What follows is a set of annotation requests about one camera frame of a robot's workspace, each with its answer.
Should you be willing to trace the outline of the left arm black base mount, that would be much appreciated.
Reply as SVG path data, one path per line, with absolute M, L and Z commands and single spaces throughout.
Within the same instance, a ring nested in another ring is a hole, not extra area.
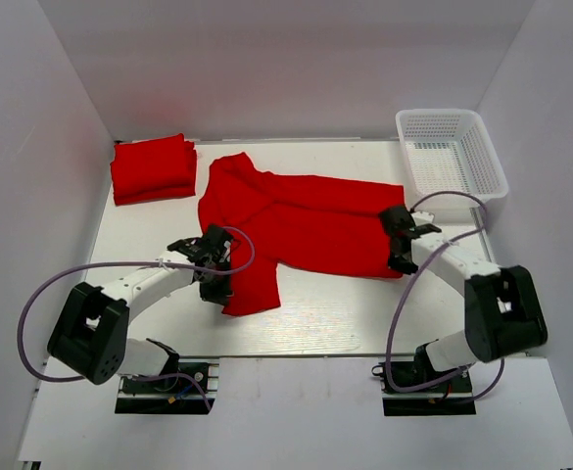
M 217 359 L 182 358 L 178 372 L 190 376 L 206 395 L 210 406 L 215 404 L 219 361 Z M 187 378 L 168 378 L 154 382 L 122 377 L 116 399 L 118 415 L 208 415 L 197 387 Z

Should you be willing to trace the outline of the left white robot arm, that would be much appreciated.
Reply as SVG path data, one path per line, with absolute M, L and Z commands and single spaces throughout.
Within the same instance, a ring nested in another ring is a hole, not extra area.
M 108 284 L 81 282 L 68 295 L 47 352 L 94 385 L 115 375 L 146 376 L 157 390 L 173 388 L 176 352 L 154 340 L 128 337 L 130 323 L 177 290 L 199 286 L 202 301 L 227 306 L 231 289 L 231 227 L 211 224 L 200 237 L 180 239 L 154 261 Z

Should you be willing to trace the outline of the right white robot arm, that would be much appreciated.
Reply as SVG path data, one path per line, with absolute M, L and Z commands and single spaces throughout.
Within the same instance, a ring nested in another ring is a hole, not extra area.
M 390 269 L 411 280 L 429 271 L 463 297 L 462 329 L 414 353 L 413 374 L 422 388 L 438 390 L 456 370 L 547 342 L 547 324 L 528 269 L 477 258 L 433 223 L 418 223 L 404 206 L 387 208 L 378 217 L 390 238 Z

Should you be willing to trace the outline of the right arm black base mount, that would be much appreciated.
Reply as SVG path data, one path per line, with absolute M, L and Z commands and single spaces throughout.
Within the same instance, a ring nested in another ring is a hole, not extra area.
M 476 414 L 473 402 L 473 385 L 464 367 L 451 380 L 425 388 L 423 383 L 448 374 L 445 372 L 420 372 L 417 362 L 407 356 L 394 359 L 390 368 L 395 385 L 387 377 L 386 362 L 381 359 L 372 366 L 371 375 L 381 385 L 382 408 L 385 417 L 452 417 Z

